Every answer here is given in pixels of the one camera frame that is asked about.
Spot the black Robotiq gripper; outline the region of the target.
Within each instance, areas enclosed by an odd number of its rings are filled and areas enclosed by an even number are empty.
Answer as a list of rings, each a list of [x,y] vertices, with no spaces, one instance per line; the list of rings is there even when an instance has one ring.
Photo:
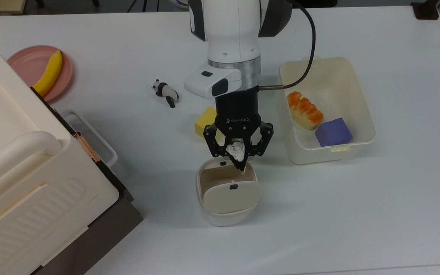
[[[211,155],[214,158],[229,158],[234,167],[241,171],[245,170],[248,157],[264,155],[274,134],[271,123],[261,122],[258,112],[258,91],[258,88],[251,88],[216,97],[215,124],[206,125],[203,131]],[[253,145],[251,136],[257,129],[260,130],[261,138]],[[216,140],[218,130],[225,136],[223,146],[220,146]],[[242,139],[245,146],[244,158],[241,161],[236,160],[226,150],[234,139]]]

